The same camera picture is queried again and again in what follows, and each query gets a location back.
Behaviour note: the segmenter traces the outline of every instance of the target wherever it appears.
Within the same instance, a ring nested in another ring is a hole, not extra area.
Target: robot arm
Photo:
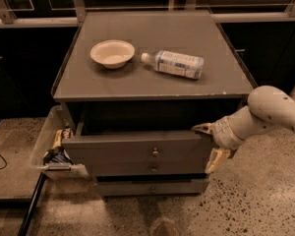
[[[214,123],[194,126],[193,131],[212,135],[220,146],[212,150],[206,173],[215,171],[248,137],[265,134],[277,125],[295,133],[295,101],[278,88],[263,86],[249,94],[248,106]]]

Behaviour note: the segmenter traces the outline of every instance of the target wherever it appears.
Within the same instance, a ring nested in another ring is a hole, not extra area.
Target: concrete floor
[[[0,123],[0,152],[8,160],[0,197],[33,191],[38,173],[30,153],[42,124]],[[209,179],[198,196],[106,199],[89,180],[47,180],[28,235],[295,235],[295,135],[288,130],[249,138]],[[0,235],[17,235],[21,223],[21,213],[0,210]]]

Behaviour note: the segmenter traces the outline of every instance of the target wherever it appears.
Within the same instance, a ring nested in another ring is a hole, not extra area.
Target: clear plastic bottle
[[[144,63],[152,65],[157,72],[195,80],[200,77],[205,62],[201,57],[164,50],[160,50],[156,54],[143,53],[141,60]]]

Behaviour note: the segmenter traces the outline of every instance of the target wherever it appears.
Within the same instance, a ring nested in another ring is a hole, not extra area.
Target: plastic bin
[[[52,148],[56,132],[63,129],[64,124],[65,118],[61,106],[52,107],[33,148],[31,165],[51,179],[89,178],[86,167],[82,164],[49,163],[43,165],[42,159],[46,151]]]

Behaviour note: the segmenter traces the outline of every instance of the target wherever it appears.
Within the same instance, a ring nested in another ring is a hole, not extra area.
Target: white bowl
[[[132,44],[121,40],[107,40],[98,43],[90,51],[90,58],[106,68],[120,68],[135,54]]]

